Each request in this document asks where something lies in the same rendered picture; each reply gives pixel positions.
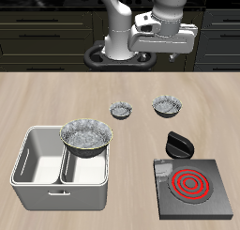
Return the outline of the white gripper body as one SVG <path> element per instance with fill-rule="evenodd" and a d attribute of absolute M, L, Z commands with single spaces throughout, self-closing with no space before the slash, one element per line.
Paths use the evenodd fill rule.
<path fill-rule="evenodd" d="M 167 38 L 157 33 L 140 32 L 133 25 L 127 46 L 132 52 L 189 54 L 197 34 L 198 27 L 195 24 L 182 23 L 178 33 Z"/>

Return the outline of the medium speckled grey bowl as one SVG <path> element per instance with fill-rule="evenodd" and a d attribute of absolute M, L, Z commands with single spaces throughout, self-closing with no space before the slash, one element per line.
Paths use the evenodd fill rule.
<path fill-rule="evenodd" d="M 152 106 L 161 117 L 171 118 L 180 112 L 183 104 L 181 100 L 174 96 L 161 95 L 153 99 Z"/>

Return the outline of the small speckled grey bowl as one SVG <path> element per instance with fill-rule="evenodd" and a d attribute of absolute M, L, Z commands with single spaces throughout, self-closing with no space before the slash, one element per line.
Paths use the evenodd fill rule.
<path fill-rule="evenodd" d="M 109 110 L 110 110 L 111 115 L 114 118 L 123 120 L 123 119 L 128 118 L 131 115 L 133 108 L 127 102 L 118 101 L 118 102 L 113 103 L 110 106 Z"/>

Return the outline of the large speckled grey bowl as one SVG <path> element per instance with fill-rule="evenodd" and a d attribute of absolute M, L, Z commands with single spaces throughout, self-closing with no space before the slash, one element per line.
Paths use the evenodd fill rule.
<path fill-rule="evenodd" d="M 59 136 L 71 154 L 89 159 L 105 150 L 113 138 L 113 131 L 101 121 L 81 118 L 65 124 Z"/>

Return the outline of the round black knob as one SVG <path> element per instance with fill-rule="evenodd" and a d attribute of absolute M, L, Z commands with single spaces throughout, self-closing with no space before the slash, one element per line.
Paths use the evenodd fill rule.
<path fill-rule="evenodd" d="M 190 159 L 194 154 L 194 145 L 189 139 L 170 131 L 166 143 L 166 153 L 173 159 Z"/>

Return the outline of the dark kitchen cupboards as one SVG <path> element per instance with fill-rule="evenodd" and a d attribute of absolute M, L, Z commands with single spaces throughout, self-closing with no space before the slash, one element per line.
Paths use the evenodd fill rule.
<path fill-rule="evenodd" d="M 105 11 L 0 11 L 0 71 L 87 71 L 85 51 L 108 30 Z"/>

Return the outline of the dark grey stove plate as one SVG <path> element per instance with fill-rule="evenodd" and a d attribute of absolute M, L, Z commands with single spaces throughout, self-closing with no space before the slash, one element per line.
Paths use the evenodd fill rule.
<path fill-rule="evenodd" d="M 154 160 L 161 220 L 230 220 L 233 211 L 215 160 Z"/>

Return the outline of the white two-bin basket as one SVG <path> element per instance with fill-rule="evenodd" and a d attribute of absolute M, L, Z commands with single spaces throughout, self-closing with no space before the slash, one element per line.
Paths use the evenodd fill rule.
<path fill-rule="evenodd" d="M 24 136 L 10 184 L 28 210 L 102 210 L 109 151 L 90 159 L 71 154 L 58 126 L 34 126 Z"/>

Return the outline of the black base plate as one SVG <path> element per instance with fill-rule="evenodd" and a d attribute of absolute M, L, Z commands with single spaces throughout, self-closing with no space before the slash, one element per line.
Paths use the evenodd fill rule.
<path fill-rule="evenodd" d="M 97 40 L 84 54 L 84 64 L 94 72 L 149 71 L 157 63 L 155 53 L 147 53 L 144 60 L 143 53 L 136 53 L 127 60 L 113 60 L 102 52 L 104 46 L 103 40 Z"/>

